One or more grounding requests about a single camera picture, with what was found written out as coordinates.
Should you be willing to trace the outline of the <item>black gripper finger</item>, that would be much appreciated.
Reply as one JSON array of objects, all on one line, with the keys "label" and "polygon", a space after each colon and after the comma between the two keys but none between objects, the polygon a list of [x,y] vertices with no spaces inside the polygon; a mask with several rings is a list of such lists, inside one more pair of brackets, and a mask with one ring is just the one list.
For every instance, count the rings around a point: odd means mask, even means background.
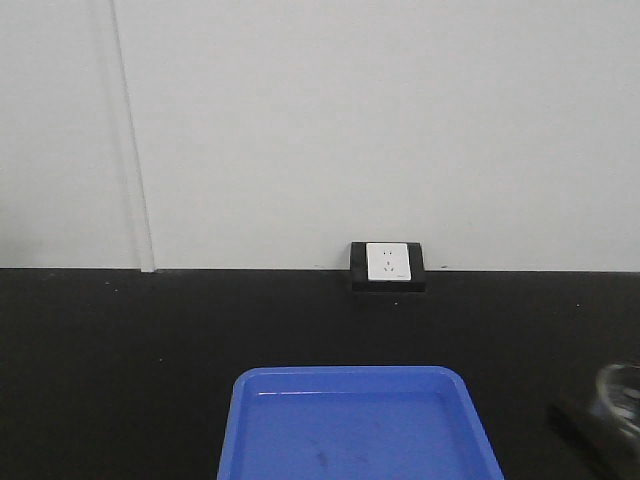
[{"label": "black gripper finger", "polygon": [[550,403],[547,422],[598,479],[639,478],[639,453],[616,427],[573,402]]}]

